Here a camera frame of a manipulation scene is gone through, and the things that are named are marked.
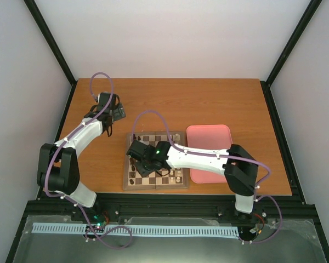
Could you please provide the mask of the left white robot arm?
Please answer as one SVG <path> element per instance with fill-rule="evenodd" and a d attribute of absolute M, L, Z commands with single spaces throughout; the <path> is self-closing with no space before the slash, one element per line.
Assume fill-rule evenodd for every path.
<path fill-rule="evenodd" d="M 115 121 L 126 114 L 117 94 L 100 93 L 97 104 L 84 115 L 81 123 L 66 137 L 54 144 L 44 144 L 39 152 L 37 184 L 48 193 L 69 198 L 84 207 L 90 220 L 102 217 L 103 206 L 96 202 L 97 194 L 81 181 L 78 157 L 98 136 L 112 135 Z"/>

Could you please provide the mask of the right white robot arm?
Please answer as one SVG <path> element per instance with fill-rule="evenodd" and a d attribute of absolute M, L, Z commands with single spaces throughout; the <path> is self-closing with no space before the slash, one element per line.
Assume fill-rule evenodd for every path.
<path fill-rule="evenodd" d="M 134 140 L 126 155 L 135 160 L 140 175 L 160 169 L 196 169 L 225 177 L 235 194 L 235 210 L 244 214 L 253 212 L 258 162 L 240 145 L 229 149 L 206 150 L 160 141 L 156 146 Z"/>

